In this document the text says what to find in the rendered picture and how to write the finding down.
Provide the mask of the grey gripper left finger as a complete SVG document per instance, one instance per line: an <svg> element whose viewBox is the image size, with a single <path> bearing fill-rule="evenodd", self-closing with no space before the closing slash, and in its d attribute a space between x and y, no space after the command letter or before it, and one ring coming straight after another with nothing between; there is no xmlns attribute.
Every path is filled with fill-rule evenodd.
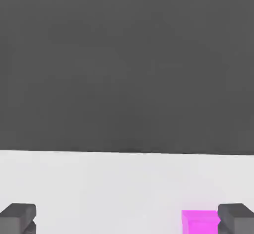
<svg viewBox="0 0 254 234"><path fill-rule="evenodd" d="M36 205L12 203L0 212L0 234L36 234Z"/></svg>

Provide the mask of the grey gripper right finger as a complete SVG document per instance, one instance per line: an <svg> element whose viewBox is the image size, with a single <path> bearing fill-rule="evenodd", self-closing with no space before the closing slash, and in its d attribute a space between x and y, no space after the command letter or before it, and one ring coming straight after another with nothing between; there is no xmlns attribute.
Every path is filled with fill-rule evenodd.
<svg viewBox="0 0 254 234"><path fill-rule="evenodd" d="M254 234L254 212L242 203L219 204L218 234Z"/></svg>

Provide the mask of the small magenta cube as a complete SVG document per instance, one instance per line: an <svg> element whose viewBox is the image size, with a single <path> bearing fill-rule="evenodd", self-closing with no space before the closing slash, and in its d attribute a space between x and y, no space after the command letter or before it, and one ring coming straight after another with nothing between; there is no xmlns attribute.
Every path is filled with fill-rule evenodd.
<svg viewBox="0 0 254 234"><path fill-rule="evenodd" d="M182 210L183 234L218 234L219 222L214 210Z"/></svg>

